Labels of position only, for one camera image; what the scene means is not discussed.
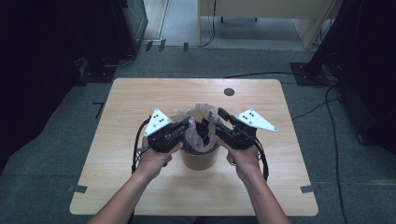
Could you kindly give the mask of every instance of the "gray carpet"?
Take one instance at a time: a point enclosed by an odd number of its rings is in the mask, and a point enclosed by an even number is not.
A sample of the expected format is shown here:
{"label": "gray carpet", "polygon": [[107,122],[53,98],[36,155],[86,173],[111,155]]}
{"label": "gray carpet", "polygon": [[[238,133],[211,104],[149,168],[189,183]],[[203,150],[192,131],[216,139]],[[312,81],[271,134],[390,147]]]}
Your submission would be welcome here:
{"label": "gray carpet", "polygon": [[[257,72],[290,72],[289,63],[308,62],[311,51],[165,48],[140,50],[115,77],[227,77]],[[291,75],[276,78],[292,118],[325,102],[328,87],[299,87]],[[85,223],[90,216],[69,212],[78,177],[89,151],[111,84],[75,87],[54,112],[37,139],[15,153],[0,177],[0,223]],[[338,96],[331,90],[329,99]],[[394,223],[395,155],[358,141],[346,106],[329,102],[339,150],[339,170],[349,223]],[[293,223],[343,223],[335,175],[332,124],[325,105],[293,121],[319,212],[315,217],[290,217]],[[193,217],[136,217],[134,223],[191,223]],[[211,217],[209,223],[255,223],[254,217]]]}

